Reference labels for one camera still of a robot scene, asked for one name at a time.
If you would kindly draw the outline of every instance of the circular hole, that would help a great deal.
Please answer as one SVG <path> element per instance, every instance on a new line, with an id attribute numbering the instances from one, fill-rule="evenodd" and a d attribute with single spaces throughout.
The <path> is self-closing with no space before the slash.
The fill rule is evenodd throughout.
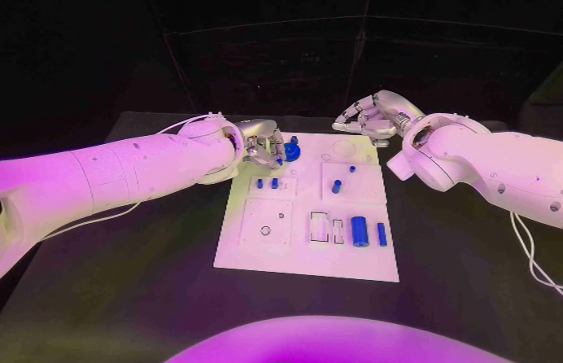
<path id="1" fill-rule="evenodd" d="M 560 202 L 553 202 L 551 205 L 548 206 L 548 209 L 555 212 L 560 210 Z"/>

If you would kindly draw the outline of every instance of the white cable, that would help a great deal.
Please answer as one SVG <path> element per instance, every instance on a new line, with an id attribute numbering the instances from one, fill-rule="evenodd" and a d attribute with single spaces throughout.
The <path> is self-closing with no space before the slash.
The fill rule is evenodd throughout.
<path id="1" fill-rule="evenodd" d="M 59 234 L 64 233 L 67 230 L 72 230 L 74 227 L 79 227 L 79 226 L 83 226 L 83 225 L 89 225 L 93 222 L 106 221 L 110 218 L 116 218 L 118 216 L 125 215 L 128 212 L 131 212 L 136 208 L 136 206 L 139 204 L 141 204 L 141 202 L 135 203 L 134 206 L 126 211 L 121 212 L 121 214 L 116 214 L 116 215 L 112 215 L 112 216 L 106 216 L 106 217 L 99 218 L 99 219 L 93 219 L 92 221 L 86 221 L 86 222 L 77 223 L 74 226 L 66 227 L 66 229 L 63 229 L 62 231 L 57 231 L 57 232 L 51 233 L 50 235 L 47 235 L 46 237 L 43 237 L 38 240 L 38 242 L 44 241 L 47 238 L 51 238 L 54 235 L 59 235 Z"/>
<path id="2" fill-rule="evenodd" d="M 187 123 L 191 123 L 191 122 L 195 121 L 197 119 L 203 119 L 204 117 L 208 117 L 208 116 L 211 116 L 211 113 L 210 113 L 210 112 L 208 112 L 206 115 L 200 115 L 200 116 L 195 116 L 195 117 L 190 117 L 188 119 L 185 119 L 185 120 L 182 120 L 182 121 L 178 121 L 178 123 L 175 123 L 174 125 L 170 125 L 165 129 L 161 129 L 157 133 L 164 133 L 164 132 L 167 132 L 170 129 L 172 129 L 175 126 L 182 125 L 182 124 L 187 124 Z M 54 237 L 56 235 L 64 233 L 67 230 L 74 229 L 76 227 L 80 227 L 80 226 L 83 226 L 83 225 L 89 225 L 90 223 L 95 223 L 95 222 L 106 221 L 108 219 L 112 219 L 112 218 L 116 218 L 118 216 L 125 215 L 128 212 L 131 212 L 131 211 L 136 208 L 136 206 L 138 206 L 139 204 L 141 204 L 141 202 L 135 203 L 135 204 L 132 205 L 132 207 L 131 207 L 126 211 L 121 212 L 121 213 L 116 214 L 116 215 L 105 216 L 103 218 L 93 219 L 93 220 L 90 220 L 90 221 L 77 223 L 76 225 L 73 225 L 73 226 L 70 226 L 70 227 L 66 227 L 66 229 L 63 229 L 63 230 L 60 230 L 60 231 L 51 233 L 50 235 L 44 236 L 44 237 L 38 240 L 38 242 L 40 242 L 40 241 L 44 241 L 46 239 L 49 239 L 49 238 Z"/>
<path id="3" fill-rule="evenodd" d="M 524 240 L 521 239 L 521 235 L 519 235 L 519 231 L 515 227 L 515 222 L 514 222 L 514 217 L 515 219 L 518 220 L 519 224 L 521 224 L 521 227 L 524 228 L 524 231 L 528 235 L 528 239 L 529 239 L 529 251 L 528 251 L 528 248 L 525 247 L 525 243 L 524 243 Z M 515 233 L 515 236 L 518 238 L 518 241 L 519 241 L 519 244 L 521 244 L 521 249 L 524 250 L 524 253 L 525 255 L 528 256 L 528 259 L 529 259 L 529 262 L 528 262 L 528 267 L 529 267 L 529 273 L 531 273 L 531 276 L 534 277 L 535 281 L 538 283 L 541 283 L 542 285 L 545 286 L 550 286 L 554 288 L 554 290 L 563 295 L 563 286 L 557 285 L 554 282 L 553 282 L 553 279 L 548 277 L 548 275 L 545 274 L 544 270 L 541 269 L 541 267 L 538 266 L 538 264 L 535 263 L 534 261 L 534 238 L 531 236 L 531 233 L 529 233 L 529 230 L 528 230 L 528 227 L 524 225 L 524 222 L 521 221 L 519 219 L 519 216 L 517 214 L 514 214 L 512 212 L 509 212 L 509 222 L 512 224 L 512 229 L 514 229 L 514 233 Z M 535 275 L 535 272 L 534 272 L 534 267 L 537 268 L 537 270 L 540 271 L 542 277 L 545 278 L 547 282 L 544 282 Z"/>

